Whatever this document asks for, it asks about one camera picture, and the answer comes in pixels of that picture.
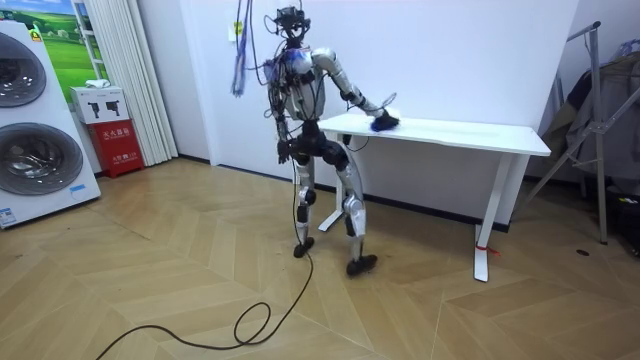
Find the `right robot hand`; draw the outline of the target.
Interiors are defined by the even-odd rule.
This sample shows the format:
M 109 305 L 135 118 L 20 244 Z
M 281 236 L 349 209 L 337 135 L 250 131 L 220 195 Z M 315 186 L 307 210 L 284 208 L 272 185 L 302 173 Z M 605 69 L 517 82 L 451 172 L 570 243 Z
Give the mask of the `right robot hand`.
M 397 118 L 391 116 L 387 110 L 384 110 L 382 115 L 376 117 L 370 124 L 370 128 L 374 132 L 382 132 L 396 128 L 399 123 L 400 121 Z

